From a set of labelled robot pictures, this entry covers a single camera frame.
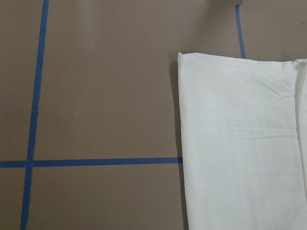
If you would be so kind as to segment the white long-sleeve printed shirt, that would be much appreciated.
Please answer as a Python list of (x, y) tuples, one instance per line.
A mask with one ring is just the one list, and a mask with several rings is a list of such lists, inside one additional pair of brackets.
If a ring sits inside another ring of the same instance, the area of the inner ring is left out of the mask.
[(305, 59), (178, 55), (191, 230), (304, 230), (296, 99)]

